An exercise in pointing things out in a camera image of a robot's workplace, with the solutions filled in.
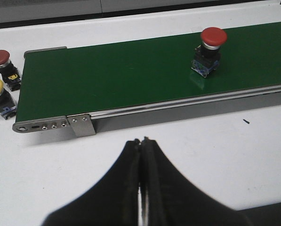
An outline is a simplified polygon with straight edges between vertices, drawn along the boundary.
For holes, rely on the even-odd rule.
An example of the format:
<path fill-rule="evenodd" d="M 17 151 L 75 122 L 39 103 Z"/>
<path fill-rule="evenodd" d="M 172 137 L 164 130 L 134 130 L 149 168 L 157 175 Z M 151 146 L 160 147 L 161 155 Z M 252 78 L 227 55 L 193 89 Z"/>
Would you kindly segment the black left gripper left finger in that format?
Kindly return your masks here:
<path fill-rule="evenodd" d="M 128 141 L 107 173 L 82 196 L 50 213 L 44 226 L 136 226 L 140 141 Z"/>

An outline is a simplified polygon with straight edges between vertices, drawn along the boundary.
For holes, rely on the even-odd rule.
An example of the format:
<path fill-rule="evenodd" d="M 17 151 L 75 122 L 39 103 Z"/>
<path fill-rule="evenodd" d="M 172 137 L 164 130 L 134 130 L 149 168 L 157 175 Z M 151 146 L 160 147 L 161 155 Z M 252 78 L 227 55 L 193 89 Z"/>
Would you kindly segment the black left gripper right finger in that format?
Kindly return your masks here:
<path fill-rule="evenodd" d="M 147 226 L 250 226 L 244 214 L 198 189 L 155 140 L 141 143 L 143 220 Z"/>

